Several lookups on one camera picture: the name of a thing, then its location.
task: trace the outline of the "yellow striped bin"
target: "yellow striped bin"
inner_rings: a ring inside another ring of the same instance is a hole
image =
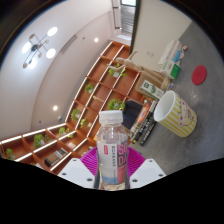
[[[180,137],[187,137],[197,123],[196,113],[174,91],[167,91],[159,100],[154,120]]]

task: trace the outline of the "white container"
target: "white container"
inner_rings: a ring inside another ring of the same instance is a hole
[[[105,190],[125,189],[128,134],[121,125],[120,110],[99,112],[101,127],[96,136],[98,163]]]

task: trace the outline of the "green plant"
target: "green plant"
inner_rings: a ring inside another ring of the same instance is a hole
[[[108,110],[119,110],[124,108],[124,103],[120,99],[112,99],[108,103]]]
[[[34,136],[33,146],[38,148],[42,145],[42,141],[44,141],[44,136],[42,134],[36,134]]]
[[[65,128],[64,127],[60,127],[58,132],[59,132],[60,136],[65,135]]]
[[[117,63],[114,67],[118,68],[119,66],[120,66],[120,64]],[[119,75],[120,75],[120,76],[123,76],[123,77],[126,77],[127,74],[124,73],[125,71],[126,71],[126,68],[124,68],[124,69],[119,73]],[[115,70],[113,70],[113,69],[109,69],[108,72],[110,73],[111,76],[114,76]]]
[[[15,160],[15,156],[13,155],[12,149],[7,148],[5,150],[5,153],[6,153],[7,159],[9,159],[9,160]]]
[[[44,136],[44,140],[48,143],[50,142],[52,139],[50,137],[48,137],[47,135]]]
[[[67,128],[65,132],[66,133],[69,133],[69,131],[70,131],[69,128]],[[68,138],[74,138],[74,135],[73,134],[70,134],[70,135],[68,135]]]
[[[79,109],[74,109],[71,113],[71,119],[74,120],[78,120],[79,119],[79,115],[80,115],[81,111]]]
[[[81,121],[80,121],[80,127],[83,128],[84,124],[87,123],[87,119],[86,118],[83,118]]]
[[[93,90],[94,88],[94,85],[92,83],[88,83],[86,86],[85,86],[85,92],[89,93],[90,90]]]

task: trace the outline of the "cabinet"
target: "cabinet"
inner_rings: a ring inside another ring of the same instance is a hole
[[[6,159],[6,149],[11,148],[17,162],[26,164],[38,163],[44,170],[58,175],[71,158],[81,158],[90,146],[95,147],[94,140],[99,128],[99,112],[108,110],[108,102],[111,99],[120,99],[125,102],[134,99],[142,102],[144,97],[135,90],[135,85],[140,73],[126,67],[126,77],[111,77],[107,64],[116,65],[117,57],[128,58],[129,46],[111,41],[100,54],[77,91],[68,109],[63,124],[48,127],[36,132],[25,133],[19,136],[5,139],[0,142],[0,149]],[[94,88],[91,93],[85,92],[85,86],[91,83]],[[79,109],[80,115],[72,120],[71,114],[74,109]],[[63,127],[69,131],[59,135],[59,129]],[[35,148],[33,145],[35,134],[42,134],[50,138],[44,145]],[[63,148],[66,154],[51,167],[46,166],[46,157]]]

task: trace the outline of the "bottle label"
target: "bottle label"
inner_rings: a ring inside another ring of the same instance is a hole
[[[125,181],[128,141],[121,144],[97,143],[99,163],[103,181],[108,184],[121,184]]]

